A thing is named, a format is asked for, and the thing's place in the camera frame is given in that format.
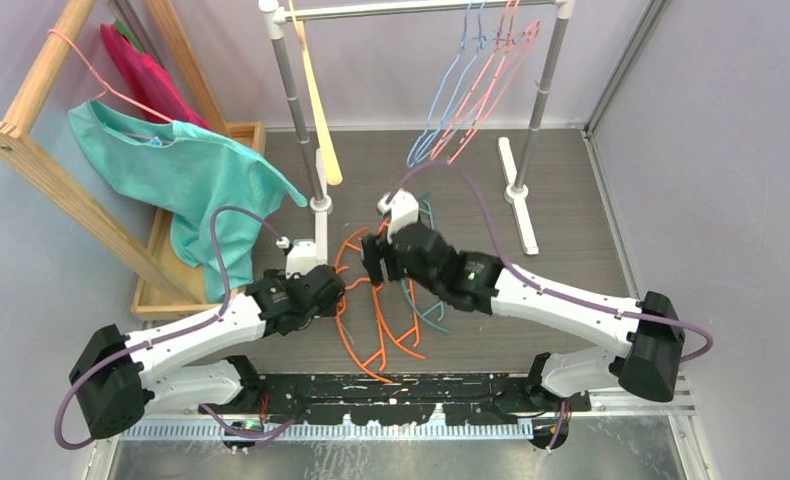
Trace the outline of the beige plastic hanger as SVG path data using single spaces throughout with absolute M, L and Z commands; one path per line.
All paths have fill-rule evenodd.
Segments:
M 327 123 L 324 106 L 318 89 L 315 70 L 309 50 L 304 22 L 298 19 L 297 11 L 292 0 L 288 1 L 292 25 L 295 29 L 301 47 L 301 57 L 304 74 L 307 82 L 310 102 L 312 107 L 316 135 L 321 151 L 322 166 L 328 186 L 338 186 L 343 182 L 343 174 L 332 141 L 329 125 Z

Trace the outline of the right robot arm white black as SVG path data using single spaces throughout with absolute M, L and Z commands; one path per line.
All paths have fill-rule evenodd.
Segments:
M 570 287 L 495 255 L 458 251 L 421 222 L 365 235 L 361 248 L 374 285 L 410 279 L 456 310 L 529 320 L 590 342 L 571 354 L 535 357 L 525 387 L 538 410 L 598 388 L 621 387 L 659 403 L 674 398 L 686 335 L 664 294 L 637 300 Z

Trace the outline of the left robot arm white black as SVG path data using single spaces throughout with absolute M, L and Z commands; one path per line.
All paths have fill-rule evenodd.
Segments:
M 96 330 L 69 374 L 90 440 L 118 435 L 144 415 L 196 408 L 248 413 L 259 407 L 263 381 L 241 355 L 202 365 L 237 344 L 305 329 L 332 316 L 346 292 L 336 270 L 318 265 L 286 276 L 269 270 L 216 308 L 157 327 L 123 333 Z

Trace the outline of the teal plastic hanger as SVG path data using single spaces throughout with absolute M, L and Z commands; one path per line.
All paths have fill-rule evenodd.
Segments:
M 431 194 L 429 192 L 421 193 L 418 195 L 417 200 L 419 203 L 420 219 L 426 220 L 430 227 L 434 227 L 435 215 L 431 203 Z M 446 313 L 443 302 L 436 301 L 431 306 L 422 310 L 419 308 L 415 299 L 416 287 L 408 279 L 401 280 L 400 286 L 402 288 L 404 297 L 412 310 L 415 324 L 422 322 L 433 330 L 442 332 L 444 334 L 451 333 L 450 329 L 442 325 L 442 321 L 444 320 Z

